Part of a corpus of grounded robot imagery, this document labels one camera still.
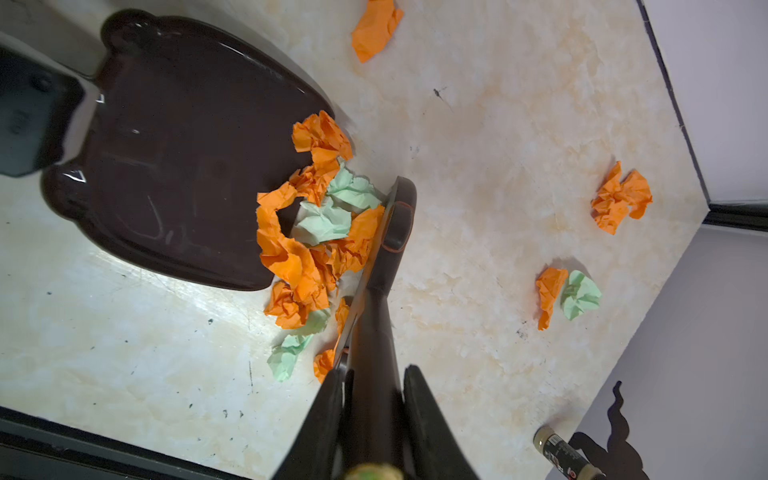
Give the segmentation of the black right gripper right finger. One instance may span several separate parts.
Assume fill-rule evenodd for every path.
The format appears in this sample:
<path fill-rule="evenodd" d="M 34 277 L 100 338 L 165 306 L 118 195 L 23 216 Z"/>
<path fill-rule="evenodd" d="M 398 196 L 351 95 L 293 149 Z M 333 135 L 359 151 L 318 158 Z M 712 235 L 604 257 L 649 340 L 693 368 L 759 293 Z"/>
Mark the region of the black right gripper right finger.
<path fill-rule="evenodd" d="M 426 379 L 416 365 L 404 374 L 404 402 L 416 476 L 419 479 L 474 479 Z"/>

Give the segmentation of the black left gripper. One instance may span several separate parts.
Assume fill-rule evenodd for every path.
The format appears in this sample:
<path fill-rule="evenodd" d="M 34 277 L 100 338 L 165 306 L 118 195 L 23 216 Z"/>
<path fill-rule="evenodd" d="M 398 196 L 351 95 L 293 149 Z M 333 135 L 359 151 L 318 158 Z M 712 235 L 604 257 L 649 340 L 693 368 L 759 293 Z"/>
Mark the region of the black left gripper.
<path fill-rule="evenodd" d="M 71 117 L 84 98 L 78 80 L 1 49 L 1 173 L 23 177 L 61 160 Z"/>

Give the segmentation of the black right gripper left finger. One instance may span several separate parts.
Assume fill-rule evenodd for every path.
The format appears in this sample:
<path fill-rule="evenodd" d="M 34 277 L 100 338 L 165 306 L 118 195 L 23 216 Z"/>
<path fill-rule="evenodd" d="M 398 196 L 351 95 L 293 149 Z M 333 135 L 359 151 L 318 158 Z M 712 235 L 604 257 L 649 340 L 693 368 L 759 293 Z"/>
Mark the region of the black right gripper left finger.
<path fill-rule="evenodd" d="M 353 373 L 334 368 L 325 377 L 273 479 L 344 479 L 345 437 L 352 407 Z"/>

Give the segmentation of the dark brown hand brush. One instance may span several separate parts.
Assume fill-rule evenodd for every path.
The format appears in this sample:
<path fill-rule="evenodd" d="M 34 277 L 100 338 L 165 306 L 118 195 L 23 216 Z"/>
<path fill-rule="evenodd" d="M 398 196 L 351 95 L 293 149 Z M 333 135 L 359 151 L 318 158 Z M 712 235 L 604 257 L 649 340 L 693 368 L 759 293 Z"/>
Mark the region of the dark brown hand brush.
<path fill-rule="evenodd" d="M 413 473 L 388 297 L 414 225 L 417 190 L 396 178 L 352 299 L 336 365 L 344 372 L 344 406 L 335 470 L 359 465 Z"/>

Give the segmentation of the dark brown plastic dustpan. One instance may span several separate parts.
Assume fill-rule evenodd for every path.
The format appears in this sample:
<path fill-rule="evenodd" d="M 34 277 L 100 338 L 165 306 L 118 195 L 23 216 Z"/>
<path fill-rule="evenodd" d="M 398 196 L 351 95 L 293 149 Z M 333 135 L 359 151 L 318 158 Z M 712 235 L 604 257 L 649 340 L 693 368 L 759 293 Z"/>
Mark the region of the dark brown plastic dustpan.
<path fill-rule="evenodd" d="M 49 207 L 141 268 L 267 288 L 257 196 L 310 164 L 292 129 L 329 102 L 257 48 L 191 18 L 126 9 L 101 38 L 101 100 L 80 153 L 42 174 Z"/>

